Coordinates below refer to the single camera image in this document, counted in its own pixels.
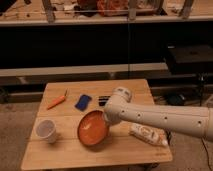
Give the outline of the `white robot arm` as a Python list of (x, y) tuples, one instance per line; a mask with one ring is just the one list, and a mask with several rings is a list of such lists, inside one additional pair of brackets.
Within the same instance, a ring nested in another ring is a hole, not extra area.
[(104, 106), (104, 119), (110, 125), (128, 121), (213, 142), (213, 108), (140, 105), (131, 103), (132, 93), (117, 87)]

